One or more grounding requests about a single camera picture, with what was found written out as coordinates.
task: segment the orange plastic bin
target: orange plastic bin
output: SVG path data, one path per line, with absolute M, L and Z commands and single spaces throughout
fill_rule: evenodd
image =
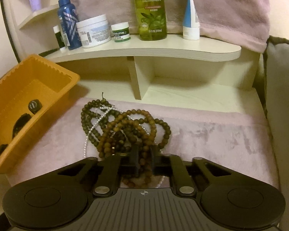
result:
M 0 155 L 0 173 L 13 168 L 74 103 L 70 89 L 78 81 L 78 74 L 38 55 L 30 55 L 0 79 L 0 145 L 8 144 Z M 35 115 L 28 109 L 34 99 L 42 103 Z M 32 118 L 12 139 L 14 124 L 24 113 Z

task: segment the blue and white tube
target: blue and white tube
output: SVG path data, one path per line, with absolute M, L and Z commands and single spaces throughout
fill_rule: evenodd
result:
M 194 0 L 187 0 L 183 20 L 183 38 L 187 40 L 199 40 L 200 23 L 195 9 Z

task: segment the blue spray bottle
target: blue spray bottle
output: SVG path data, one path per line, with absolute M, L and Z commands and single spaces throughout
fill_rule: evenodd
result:
M 81 41 L 77 32 L 78 17 L 71 0 L 59 0 L 58 16 L 62 27 L 63 39 L 69 50 L 79 48 Z

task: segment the pink blanket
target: pink blanket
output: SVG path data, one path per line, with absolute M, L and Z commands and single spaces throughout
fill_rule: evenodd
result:
M 110 24 L 128 21 L 137 33 L 133 0 L 72 0 L 79 19 L 106 14 Z M 165 0 L 168 33 L 181 33 L 187 0 Z M 268 0 L 194 0 L 201 35 L 262 53 L 269 37 Z
M 79 99 L 41 138 L 7 176 L 11 185 L 37 177 L 83 159 L 85 133 L 81 109 L 89 100 Z M 117 108 L 145 109 L 171 127 L 171 138 L 163 153 L 190 161 L 204 157 L 222 166 L 278 187 L 278 173 L 266 119 L 239 113 L 221 113 L 157 105 L 110 101 Z M 163 130 L 158 128 L 157 142 Z M 98 156 L 89 143 L 88 156 Z M 167 186 L 155 178 L 151 187 Z

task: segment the small green jar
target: small green jar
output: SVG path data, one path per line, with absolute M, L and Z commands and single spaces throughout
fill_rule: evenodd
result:
M 121 22 L 111 25 L 111 30 L 115 38 L 115 42 L 122 42 L 131 39 L 129 35 L 129 23 Z

